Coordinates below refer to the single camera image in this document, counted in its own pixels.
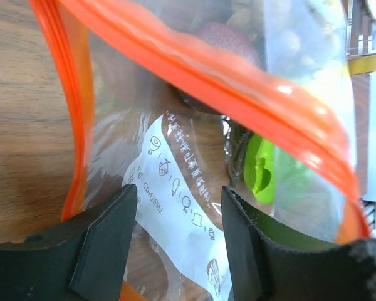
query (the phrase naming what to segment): snack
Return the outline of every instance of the snack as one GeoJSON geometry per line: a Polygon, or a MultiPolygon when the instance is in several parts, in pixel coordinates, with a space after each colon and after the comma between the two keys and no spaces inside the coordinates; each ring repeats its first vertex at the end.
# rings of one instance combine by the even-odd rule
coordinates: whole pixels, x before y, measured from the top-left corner
{"type": "Polygon", "coordinates": [[[325,34],[331,34],[345,26],[340,1],[306,0],[306,6],[325,34]]]}
{"type": "Polygon", "coordinates": [[[245,155],[244,181],[261,204],[273,204],[274,157],[273,144],[254,134],[245,155]]]}
{"type": "Polygon", "coordinates": [[[258,34],[274,34],[290,20],[291,0],[252,0],[252,23],[258,34]]]}
{"type": "Polygon", "coordinates": [[[302,0],[292,1],[296,4],[296,9],[291,14],[293,24],[290,29],[301,40],[300,62],[296,65],[301,65],[304,71],[313,73],[323,68],[336,55],[339,45],[334,44],[337,41],[331,40],[332,34],[338,28],[345,28],[345,24],[339,14],[321,1],[312,0],[311,7],[302,0]]]}
{"type": "MultiPolygon", "coordinates": [[[[163,115],[158,134],[163,134],[183,175],[180,185],[182,187],[183,181],[187,183],[194,197],[190,200],[191,207],[196,201],[214,225],[213,231],[220,231],[222,228],[221,187],[230,182],[224,161],[224,138],[220,117],[204,114],[182,105],[179,93],[168,83],[113,48],[104,45],[93,35],[91,43],[97,50],[92,53],[95,83],[97,83],[95,85],[96,124],[84,207],[89,208],[99,203],[118,190],[125,179],[129,180],[127,178],[129,166],[142,153],[142,148],[147,147],[143,143],[145,133],[153,122],[163,115]],[[179,133],[177,124],[183,132],[179,133]],[[196,169],[189,168],[195,167],[196,164],[201,174],[194,179],[191,174],[196,169]]],[[[159,146],[156,141],[152,144],[153,150],[159,146]]],[[[156,157],[153,160],[157,162],[159,152],[155,153],[156,157]]],[[[161,170],[163,175],[166,170],[164,166],[161,170]]],[[[171,174],[172,171],[161,177],[150,175],[147,176],[147,182],[151,189],[158,186],[164,191],[169,191],[167,176],[171,174]]],[[[168,195],[172,199],[177,196],[178,193],[172,196],[171,191],[168,195]]],[[[149,202],[149,198],[142,198],[142,202],[149,202]]],[[[163,199],[158,198],[158,203],[165,206],[163,199]]],[[[182,210],[188,204],[181,203],[180,200],[179,206],[181,212],[178,213],[185,214],[182,210]]],[[[151,219],[147,215],[144,218],[146,221],[151,219]]],[[[209,292],[176,269],[170,259],[169,250],[166,254],[167,247],[165,249],[160,247],[156,242],[158,239],[158,236],[151,237],[140,224],[135,225],[127,261],[127,282],[147,300],[209,298],[209,292]]]]}
{"type": "Polygon", "coordinates": [[[168,27],[183,32],[196,30],[205,22],[225,23],[231,16],[230,0],[134,0],[168,27]]]}
{"type": "Polygon", "coordinates": [[[244,8],[250,8],[253,0],[232,0],[231,9],[233,13],[236,13],[244,8]]]}
{"type": "Polygon", "coordinates": [[[327,42],[330,46],[331,59],[337,59],[337,56],[344,55],[343,48],[345,47],[345,34],[340,31],[333,32],[327,37],[327,42]]]}
{"type": "Polygon", "coordinates": [[[242,8],[229,18],[226,25],[244,33],[248,40],[252,42],[259,34],[253,28],[251,16],[252,11],[250,8],[242,8]]]}
{"type": "Polygon", "coordinates": [[[293,58],[301,49],[301,40],[292,30],[282,30],[274,36],[268,37],[268,47],[266,49],[268,69],[285,70],[291,67],[293,58]]]}

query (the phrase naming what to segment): orange zipper seal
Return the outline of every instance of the orange zipper seal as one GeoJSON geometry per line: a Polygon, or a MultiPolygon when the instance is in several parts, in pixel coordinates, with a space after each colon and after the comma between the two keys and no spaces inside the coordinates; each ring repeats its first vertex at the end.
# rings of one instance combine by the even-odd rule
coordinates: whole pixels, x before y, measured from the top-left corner
{"type": "Polygon", "coordinates": [[[62,220],[66,220],[82,210],[93,143],[93,75],[91,66],[86,65],[86,55],[89,55],[88,31],[82,24],[78,26],[79,22],[75,22],[75,17],[67,10],[61,11],[57,1],[29,2],[53,56],[73,129],[74,175],[61,217],[62,220]],[[68,31],[68,34],[72,35],[71,42],[64,28],[67,23],[72,27],[68,31]]]}

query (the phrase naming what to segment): transparent plastic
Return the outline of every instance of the transparent plastic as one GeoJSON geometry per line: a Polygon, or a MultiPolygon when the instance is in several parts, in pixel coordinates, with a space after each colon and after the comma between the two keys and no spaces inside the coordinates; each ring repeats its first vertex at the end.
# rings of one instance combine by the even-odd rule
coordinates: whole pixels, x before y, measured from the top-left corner
{"type": "MultiPolygon", "coordinates": [[[[75,176],[63,219],[126,183],[138,187],[128,290],[147,300],[228,300],[220,191],[232,181],[232,141],[224,117],[271,143],[270,204],[243,181],[238,193],[317,238],[368,237],[340,0],[31,4],[73,123],[75,176]]],[[[255,159],[247,174],[267,167],[255,159]]]]}

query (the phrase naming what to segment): dark red fruit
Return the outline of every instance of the dark red fruit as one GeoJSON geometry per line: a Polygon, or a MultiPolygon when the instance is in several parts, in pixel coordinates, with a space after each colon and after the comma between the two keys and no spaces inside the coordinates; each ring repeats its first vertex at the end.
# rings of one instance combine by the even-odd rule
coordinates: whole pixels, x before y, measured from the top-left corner
{"type": "MultiPolygon", "coordinates": [[[[222,23],[211,22],[198,28],[198,30],[194,32],[194,35],[211,46],[228,50],[243,57],[255,66],[261,66],[258,53],[252,43],[244,33],[236,29],[230,28],[222,23]]],[[[219,114],[217,111],[204,105],[200,100],[195,99],[181,90],[179,91],[184,102],[192,108],[210,114],[219,114]]]]}

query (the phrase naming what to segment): food items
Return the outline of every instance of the food items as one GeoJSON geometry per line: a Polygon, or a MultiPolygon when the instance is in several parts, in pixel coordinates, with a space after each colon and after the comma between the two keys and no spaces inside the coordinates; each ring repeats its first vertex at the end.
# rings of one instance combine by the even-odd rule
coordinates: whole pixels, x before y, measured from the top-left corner
{"type": "MultiPolygon", "coordinates": [[[[222,186],[229,184],[229,176],[223,164],[225,155],[219,117],[196,112],[182,105],[175,89],[122,55],[114,56],[113,61],[124,68],[112,70],[112,66],[100,61],[100,55],[110,54],[112,49],[108,47],[101,50],[101,53],[95,52],[98,56],[94,56],[97,80],[104,81],[111,71],[119,82],[114,80],[108,83],[109,86],[97,87],[100,93],[97,93],[95,146],[86,190],[86,207],[99,203],[121,187],[125,170],[140,154],[142,136],[147,127],[160,115],[164,115],[163,135],[191,193],[214,225],[221,228],[219,196],[222,186]],[[143,89],[140,80],[145,80],[150,88],[143,89]],[[151,102],[143,91],[150,92],[151,102]],[[182,142],[176,142],[178,130],[169,132],[170,127],[175,125],[171,123],[171,118],[167,118],[167,110],[173,112],[174,122],[178,122],[184,131],[184,141],[187,142],[189,152],[194,154],[198,168],[201,169],[201,179],[210,192],[209,202],[199,192],[197,184],[200,181],[193,180],[191,176],[192,171],[187,167],[187,157],[184,156],[186,153],[181,151],[182,142]]],[[[147,300],[209,298],[206,290],[180,274],[164,250],[139,224],[135,225],[127,266],[128,283],[147,300]]]]}
{"type": "Polygon", "coordinates": [[[168,27],[191,32],[204,22],[225,23],[231,16],[230,0],[134,0],[158,17],[168,27]]]}
{"type": "Polygon", "coordinates": [[[294,31],[285,29],[268,39],[266,48],[268,70],[283,74],[287,68],[292,66],[292,59],[300,51],[300,38],[294,31]]]}
{"type": "Polygon", "coordinates": [[[231,9],[236,13],[244,8],[250,8],[253,0],[232,0],[231,9]]]}
{"type": "Polygon", "coordinates": [[[342,78],[346,68],[346,64],[331,60],[323,69],[315,72],[303,87],[329,107],[349,112],[347,108],[352,105],[352,92],[346,89],[342,78]]]}
{"type": "Polygon", "coordinates": [[[325,34],[329,35],[345,26],[340,1],[306,0],[306,6],[325,34]]]}
{"type": "Polygon", "coordinates": [[[261,204],[274,202],[274,177],[273,144],[255,134],[246,149],[244,181],[261,204]]]}
{"type": "Polygon", "coordinates": [[[276,185],[273,217],[304,234],[334,241],[341,219],[333,191],[309,169],[289,175],[276,185]]]}
{"type": "Polygon", "coordinates": [[[253,28],[265,36],[286,27],[290,19],[291,0],[252,0],[253,28]]]}
{"type": "MultiPolygon", "coordinates": [[[[260,60],[254,46],[247,39],[245,34],[236,29],[230,28],[222,23],[211,22],[201,26],[194,35],[211,46],[231,51],[248,60],[255,66],[260,66],[260,60]]],[[[192,108],[211,114],[218,114],[215,110],[185,92],[180,91],[180,94],[184,102],[192,108]]]]}
{"type": "Polygon", "coordinates": [[[334,32],[327,37],[327,43],[330,46],[331,58],[335,59],[337,56],[344,55],[343,48],[345,46],[344,32],[334,32]]]}
{"type": "Polygon", "coordinates": [[[229,18],[226,25],[241,31],[250,41],[254,41],[259,34],[253,28],[251,16],[250,8],[242,8],[229,18]]]}

